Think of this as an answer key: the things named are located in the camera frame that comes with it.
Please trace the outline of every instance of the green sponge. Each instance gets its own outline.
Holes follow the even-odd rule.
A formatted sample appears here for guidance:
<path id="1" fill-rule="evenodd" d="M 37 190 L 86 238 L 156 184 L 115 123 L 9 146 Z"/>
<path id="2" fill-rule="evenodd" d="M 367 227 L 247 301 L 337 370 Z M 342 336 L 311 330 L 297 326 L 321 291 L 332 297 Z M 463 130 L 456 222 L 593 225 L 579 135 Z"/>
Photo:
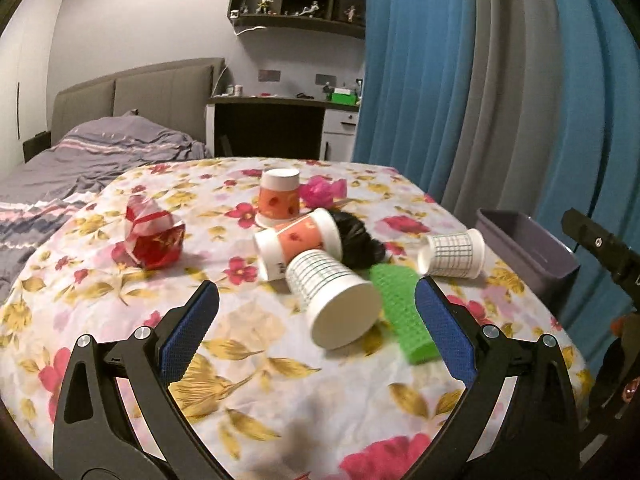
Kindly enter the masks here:
<path id="1" fill-rule="evenodd" d="M 385 317 L 398 336 L 406 360 L 417 365 L 440 357 L 415 308 L 414 291 L 420 276 L 409 267 L 377 264 L 371 267 L 369 279 L 380 292 Z"/>

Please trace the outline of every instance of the crumpled black bag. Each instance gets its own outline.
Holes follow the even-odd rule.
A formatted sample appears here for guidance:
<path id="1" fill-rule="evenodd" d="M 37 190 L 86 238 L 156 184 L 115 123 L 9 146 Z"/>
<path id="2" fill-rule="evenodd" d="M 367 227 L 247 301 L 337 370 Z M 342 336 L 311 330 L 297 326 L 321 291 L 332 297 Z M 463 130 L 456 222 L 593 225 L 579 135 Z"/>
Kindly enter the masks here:
<path id="1" fill-rule="evenodd" d="M 386 249 L 382 242 L 371 238 L 364 224 L 351 213 L 329 211 L 340 231 L 342 263 L 350 269 L 369 269 L 384 262 Z"/>

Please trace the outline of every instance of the white plaid paper cup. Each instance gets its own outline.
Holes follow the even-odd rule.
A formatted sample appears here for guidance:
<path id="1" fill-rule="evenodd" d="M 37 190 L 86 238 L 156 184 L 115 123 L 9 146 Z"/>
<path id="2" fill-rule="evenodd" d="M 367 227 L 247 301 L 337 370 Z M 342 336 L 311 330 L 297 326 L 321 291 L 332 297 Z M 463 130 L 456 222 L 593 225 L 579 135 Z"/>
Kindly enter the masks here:
<path id="1" fill-rule="evenodd" d="M 431 276 L 477 278 L 484 266 L 484 238 L 477 229 L 427 236 L 418 253 L 418 272 Z"/>
<path id="2" fill-rule="evenodd" d="M 312 341 L 328 350 L 363 335 L 382 309 L 382 299 L 373 284 L 324 251 L 299 254 L 287 267 L 285 277 L 306 308 Z"/>

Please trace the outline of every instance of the upholstered headboard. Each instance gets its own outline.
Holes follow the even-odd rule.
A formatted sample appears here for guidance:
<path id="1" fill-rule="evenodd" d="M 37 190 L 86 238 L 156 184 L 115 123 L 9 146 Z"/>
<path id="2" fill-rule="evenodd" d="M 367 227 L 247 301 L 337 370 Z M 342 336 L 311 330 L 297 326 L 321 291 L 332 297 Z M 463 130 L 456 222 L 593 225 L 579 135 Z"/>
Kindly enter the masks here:
<path id="1" fill-rule="evenodd" d="M 51 143 L 78 124 L 138 114 L 206 142 L 205 106 L 220 76 L 221 57 L 142 66 L 80 83 L 58 93 L 51 118 Z"/>

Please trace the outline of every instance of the blue curtain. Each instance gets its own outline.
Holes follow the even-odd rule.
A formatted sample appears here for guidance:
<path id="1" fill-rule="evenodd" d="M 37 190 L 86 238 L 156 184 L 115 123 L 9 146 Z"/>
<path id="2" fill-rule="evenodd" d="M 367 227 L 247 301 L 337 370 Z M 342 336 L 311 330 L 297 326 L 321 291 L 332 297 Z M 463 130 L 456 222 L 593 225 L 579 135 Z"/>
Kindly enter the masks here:
<path id="1" fill-rule="evenodd" d="M 353 160 L 393 166 L 440 200 L 465 114 L 476 0 L 367 0 Z"/>
<path id="2" fill-rule="evenodd" d="M 640 251 L 640 51 L 611 0 L 557 0 L 564 55 L 562 120 L 538 221 L 568 245 L 560 219 L 575 207 Z M 582 268 L 560 321 L 591 370 L 631 308 L 596 259 Z"/>

